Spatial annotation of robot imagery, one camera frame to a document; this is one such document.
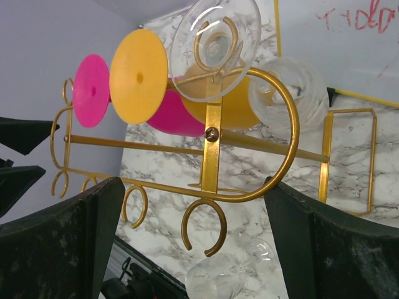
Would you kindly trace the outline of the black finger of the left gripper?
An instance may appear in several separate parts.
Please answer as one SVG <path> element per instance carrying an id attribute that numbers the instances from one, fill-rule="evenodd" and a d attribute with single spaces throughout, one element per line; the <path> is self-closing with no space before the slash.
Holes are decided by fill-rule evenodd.
<path id="1" fill-rule="evenodd" d="M 46 173 L 40 166 L 1 168 L 1 217 Z"/>
<path id="2" fill-rule="evenodd" d="M 1 117 L 1 144 L 26 156 L 51 133 L 53 122 Z"/>

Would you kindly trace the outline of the gold wire glass rack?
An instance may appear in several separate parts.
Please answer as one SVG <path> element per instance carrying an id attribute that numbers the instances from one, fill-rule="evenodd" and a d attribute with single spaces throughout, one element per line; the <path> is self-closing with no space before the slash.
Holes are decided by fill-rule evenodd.
<path id="1" fill-rule="evenodd" d="M 166 57 L 168 59 L 169 66 L 170 55 L 166 53 Z M 316 154 L 300 150 L 298 148 L 300 137 L 299 113 L 294 103 L 294 99 L 289 93 L 287 87 L 273 74 L 255 68 L 253 66 L 248 70 L 248 75 L 263 79 L 266 82 L 270 83 L 283 97 L 289 114 L 291 126 L 291 138 L 288 145 L 279 145 L 270 141 L 260 140 L 250 136 L 235 133 L 233 131 L 225 130 L 221 126 L 223 99 L 221 97 L 218 97 L 217 99 L 208 102 L 206 105 L 206 118 L 203 132 L 204 147 L 201 150 L 78 136 L 73 135 L 71 127 L 68 126 L 66 128 L 66 134 L 64 137 L 64 161 L 63 163 L 56 164 L 59 176 L 66 177 L 72 172 L 72 169 L 69 166 L 69 158 L 70 146 L 73 143 L 136 150 L 160 151 L 168 153 L 193 154 L 202 156 L 203 161 L 201 167 L 201 181 L 196 189 L 187 189 L 182 187 L 162 185 L 158 183 L 149 183 L 134 179 L 129 179 L 128 184 L 131 191 L 138 190 L 141 192 L 144 206 L 148 205 L 148 196 L 145 192 L 146 188 L 193 196 L 195 198 L 194 203 L 192 203 L 187 208 L 181 221 L 181 237 L 183 239 L 184 246 L 188 250 L 191 250 L 192 248 L 190 239 L 188 237 L 188 221 L 190 219 L 191 213 L 198 206 L 201 205 L 207 205 L 212 207 L 219 217 L 220 233 L 216 243 L 211 248 L 205 250 L 204 253 L 207 257 L 216 254 L 222 248 L 227 235 L 227 220 L 222 208 L 220 207 L 220 203 L 249 202 L 265 195 L 265 193 L 270 191 L 283 179 L 283 177 L 290 169 L 295 158 L 309 159 L 321 163 L 319 178 L 319 200 L 325 202 L 327 200 L 327 186 L 329 180 L 330 150 L 335 114 L 334 111 L 328 111 L 325 116 L 322 153 Z M 171 71 L 169 70 L 169 68 L 167 77 L 171 80 L 172 86 L 176 88 L 173 83 Z M 64 88 L 70 88 L 72 90 L 72 94 L 74 91 L 74 81 L 75 78 L 68 78 L 63 84 Z M 65 107 L 63 109 L 63 112 L 67 114 L 68 119 L 76 118 L 72 104 L 72 98 L 65 101 Z M 275 175 L 273 175 L 273 177 L 271 178 L 271 180 L 253 192 L 237 192 L 232 189 L 220 189 L 218 186 L 218 180 L 219 155 L 221 145 L 229 145 L 237 148 L 246 148 L 249 150 L 262 151 L 266 153 L 280 154 L 283 155 L 284 160 Z"/>

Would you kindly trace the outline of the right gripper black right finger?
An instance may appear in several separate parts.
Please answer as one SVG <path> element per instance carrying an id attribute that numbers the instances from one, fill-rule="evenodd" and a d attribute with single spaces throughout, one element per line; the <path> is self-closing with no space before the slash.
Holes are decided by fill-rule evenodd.
<path id="1" fill-rule="evenodd" d="M 264 202 L 289 298 L 398 298 L 398 229 L 279 183 Z"/>

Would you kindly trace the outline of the orange wine glass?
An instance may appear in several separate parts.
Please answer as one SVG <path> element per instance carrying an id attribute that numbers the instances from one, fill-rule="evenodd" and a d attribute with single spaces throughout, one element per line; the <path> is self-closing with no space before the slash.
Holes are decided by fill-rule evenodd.
<path id="1" fill-rule="evenodd" d="M 190 136 L 204 128 L 206 105 L 181 96 L 168 75 L 162 41 L 139 29 L 121 41 L 113 56 L 109 89 L 117 115 L 128 124 L 149 123 L 160 131 Z"/>

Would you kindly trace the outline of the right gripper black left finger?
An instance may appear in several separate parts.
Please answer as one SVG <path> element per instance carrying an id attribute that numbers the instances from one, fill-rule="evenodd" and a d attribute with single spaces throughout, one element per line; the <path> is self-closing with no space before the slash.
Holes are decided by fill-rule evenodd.
<path id="1" fill-rule="evenodd" d="M 1 225 L 1 298 L 98 298 L 124 194 L 108 178 Z"/>

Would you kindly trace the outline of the pink wine glass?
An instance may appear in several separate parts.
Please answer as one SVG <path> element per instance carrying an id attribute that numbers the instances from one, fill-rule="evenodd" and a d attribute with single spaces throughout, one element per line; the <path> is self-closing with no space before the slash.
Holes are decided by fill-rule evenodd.
<path id="1" fill-rule="evenodd" d="M 184 107 L 180 95 L 167 90 L 168 62 L 165 55 L 154 59 L 120 59 L 109 68 L 104 59 L 90 54 L 75 74 L 72 104 L 79 123 L 92 128 L 104 118 L 110 104 L 126 123 L 148 123 L 171 135 L 198 137 L 204 124 Z"/>

